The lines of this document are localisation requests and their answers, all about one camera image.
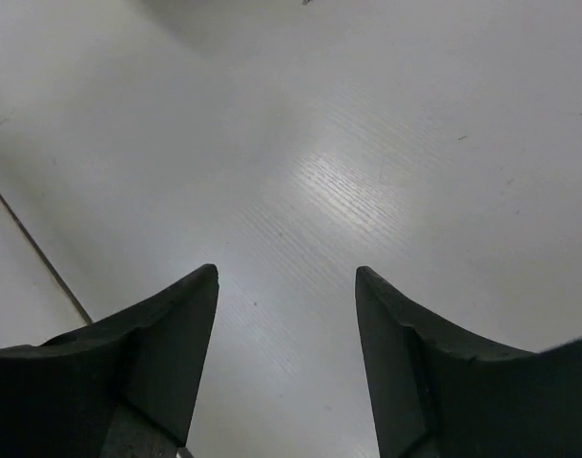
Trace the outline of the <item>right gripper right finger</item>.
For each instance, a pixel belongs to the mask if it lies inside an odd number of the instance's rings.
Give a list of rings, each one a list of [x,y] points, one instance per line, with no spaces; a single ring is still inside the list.
[[[383,457],[582,457],[582,339],[529,352],[474,334],[356,272]]]

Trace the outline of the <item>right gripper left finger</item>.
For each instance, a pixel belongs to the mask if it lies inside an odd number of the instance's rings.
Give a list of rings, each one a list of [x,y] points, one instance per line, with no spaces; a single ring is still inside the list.
[[[0,457],[182,457],[218,303],[212,264],[40,345],[0,348]]]

